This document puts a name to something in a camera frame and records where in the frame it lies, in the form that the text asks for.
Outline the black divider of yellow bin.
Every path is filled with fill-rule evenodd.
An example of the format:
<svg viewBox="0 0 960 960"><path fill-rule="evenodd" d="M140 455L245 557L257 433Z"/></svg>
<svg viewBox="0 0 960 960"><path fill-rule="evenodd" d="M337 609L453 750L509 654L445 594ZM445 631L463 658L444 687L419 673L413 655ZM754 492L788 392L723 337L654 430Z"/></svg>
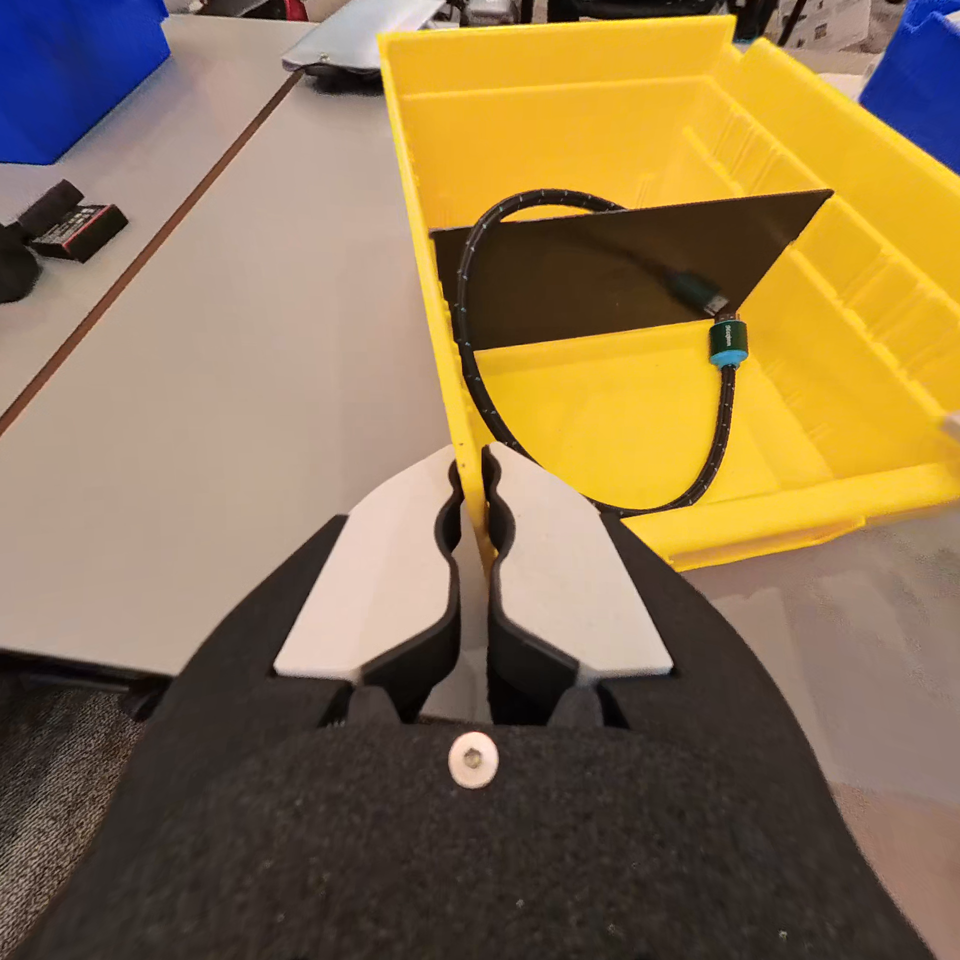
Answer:
<svg viewBox="0 0 960 960"><path fill-rule="evenodd" d="M731 316L833 195L508 218L470 259L467 341L481 352Z"/></svg>

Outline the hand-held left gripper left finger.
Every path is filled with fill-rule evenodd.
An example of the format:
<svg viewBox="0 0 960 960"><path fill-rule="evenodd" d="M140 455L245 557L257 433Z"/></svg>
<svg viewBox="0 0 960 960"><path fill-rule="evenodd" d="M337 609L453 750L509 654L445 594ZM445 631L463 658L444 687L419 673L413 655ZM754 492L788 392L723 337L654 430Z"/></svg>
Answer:
<svg viewBox="0 0 960 960"><path fill-rule="evenodd" d="M416 719L460 655L461 504L447 445L338 515L273 672L378 688L402 720Z"/></svg>

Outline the blue plastic bin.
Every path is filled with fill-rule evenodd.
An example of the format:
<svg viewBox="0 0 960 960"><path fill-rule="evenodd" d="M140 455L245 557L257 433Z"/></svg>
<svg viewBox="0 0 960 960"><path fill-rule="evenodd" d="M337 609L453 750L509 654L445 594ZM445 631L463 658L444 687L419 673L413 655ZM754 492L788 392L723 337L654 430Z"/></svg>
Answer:
<svg viewBox="0 0 960 960"><path fill-rule="evenodd" d="M171 51L156 1L1 3L1 162L54 163Z"/></svg>
<svg viewBox="0 0 960 960"><path fill-rule="evenodd" d="M911 1L859 104L959 172L959 3Z"/></svg>

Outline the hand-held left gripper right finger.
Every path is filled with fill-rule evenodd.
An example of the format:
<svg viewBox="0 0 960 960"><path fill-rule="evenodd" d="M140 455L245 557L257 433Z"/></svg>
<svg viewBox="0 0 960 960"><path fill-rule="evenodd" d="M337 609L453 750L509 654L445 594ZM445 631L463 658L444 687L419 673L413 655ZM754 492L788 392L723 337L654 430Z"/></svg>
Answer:
<svg viewBox="0 0 960 960"><path fill-rule="evenodd" d="M538 717L674 660L601 511L504 442L483 451L490 568L487 666Z"/></svg>

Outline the black red battery pack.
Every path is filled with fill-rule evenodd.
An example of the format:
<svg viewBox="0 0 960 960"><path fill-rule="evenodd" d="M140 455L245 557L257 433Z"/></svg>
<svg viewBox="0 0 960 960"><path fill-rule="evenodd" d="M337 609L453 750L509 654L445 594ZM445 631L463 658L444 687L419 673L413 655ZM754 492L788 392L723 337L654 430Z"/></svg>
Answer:
<svg viewBox="0 0 960 960"><path fill-rule="evenodd" d="M86 263L128 224L115 204L84 203L31 239L29 247L42 258Z"/></svg>

